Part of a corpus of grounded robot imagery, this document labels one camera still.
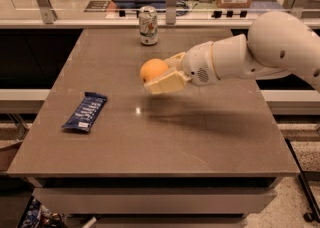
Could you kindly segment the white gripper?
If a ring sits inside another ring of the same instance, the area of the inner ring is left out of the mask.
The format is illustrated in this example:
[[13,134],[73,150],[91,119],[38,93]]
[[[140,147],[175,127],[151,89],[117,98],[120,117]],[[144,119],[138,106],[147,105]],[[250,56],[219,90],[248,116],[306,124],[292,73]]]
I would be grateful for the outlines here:
[[175,54],[164,62],[170,69],[144,84],[151,94],[164,94],[183,90],[187,83],[204,87],[218,82],[213,68],[213,42],[205,42],[189,51]]

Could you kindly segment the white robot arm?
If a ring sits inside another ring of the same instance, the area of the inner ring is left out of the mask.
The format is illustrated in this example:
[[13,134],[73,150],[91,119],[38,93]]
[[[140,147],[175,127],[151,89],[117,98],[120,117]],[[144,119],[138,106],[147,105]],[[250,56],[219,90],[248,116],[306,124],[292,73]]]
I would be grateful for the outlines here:
[[152,94],[177,92],[192,84],[223,79],[277,79],[293,74],[320,88],[320,37],[285,12],[260,15],[246,34],[193,46],[165,60],[151,59],[140,69]]

